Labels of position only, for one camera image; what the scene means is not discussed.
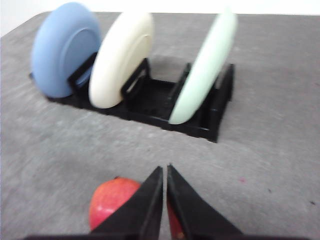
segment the cream plate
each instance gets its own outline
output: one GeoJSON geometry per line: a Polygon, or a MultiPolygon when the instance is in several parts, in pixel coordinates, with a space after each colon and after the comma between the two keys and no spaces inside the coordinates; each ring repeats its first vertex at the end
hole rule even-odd
{"type": "Polygon", "coordinates": [[[150,13],[123,12],[106,34],[93,64],[89,99],[96,108],[122,101],[121,88],[151,50],[154,22],[150,13]]]}

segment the apple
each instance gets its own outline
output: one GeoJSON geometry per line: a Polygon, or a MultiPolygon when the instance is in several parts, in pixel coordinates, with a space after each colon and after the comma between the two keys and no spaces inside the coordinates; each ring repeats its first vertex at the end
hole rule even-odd
{"type": "Polygon", "coordinates": [[[89,207],[90,229],[95,229],[117,211],[139,187],[139,182],[125,177],[116,177],[98,186],[89,207]]]}
{"type": "Polygon", "coordinates": [[[182,230],[181,224],[175,215],[174,210],[172,209],[172,206],[170,205],[170,202],[166,202],[166,206],[168,209],[168,217],[169,217],[169,223],[170,223],[170,231],[171,231],[171,237],[174,240],[182,240],[185,239],[184,231],[182,230]]]}

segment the mint green plate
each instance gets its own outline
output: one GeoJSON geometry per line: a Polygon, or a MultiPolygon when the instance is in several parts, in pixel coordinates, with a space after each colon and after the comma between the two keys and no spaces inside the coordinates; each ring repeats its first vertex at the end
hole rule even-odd
{"type": "Polygon", "coordinates": [[[231,50],[237,16],[228,8],[212,24],[174,105],[170,124],[188,121],[201,106],[231,50]]]}

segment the gray carpet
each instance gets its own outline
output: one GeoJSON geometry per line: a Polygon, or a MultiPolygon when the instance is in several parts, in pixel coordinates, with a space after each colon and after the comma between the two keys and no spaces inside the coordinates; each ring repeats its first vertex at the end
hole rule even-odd
{"type": "MultiPolygon", "coordinates": [[[[103,35],[117,13],[96,14],[103,35]]],[[[247,234],[320,239],[320,17],[239,15],[217,144],[48,102],[28,79],[37,15],[1,38],[1,239],[87,233],[95,188],[173,165],[247,234]]],[[[153,77],[177,80],[210,14],[154,14],[153,77]]],[[[169,239],[163,212],[160,240],[169,239]]]]}

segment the table surface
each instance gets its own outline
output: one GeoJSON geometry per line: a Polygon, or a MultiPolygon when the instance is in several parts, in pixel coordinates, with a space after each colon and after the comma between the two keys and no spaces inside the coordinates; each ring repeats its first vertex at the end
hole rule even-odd
{"type": "MultiPolygon", "coordinates": [[[[244,233],[320,239],[319,16],[238,16],[233,101],[215,144],[48,102],[28,78],[47,15],[1,38],[1,239],[87,233],[100,183],[143,181],[168,163],[244,233]]],[[[104,36],[118,13],[96,16],[104,36]]],[[[214,15],[153,16],[152,75],[176,81],[214,15]]],[[[161,224],[167,240],[166,211],[161,224]]]]}

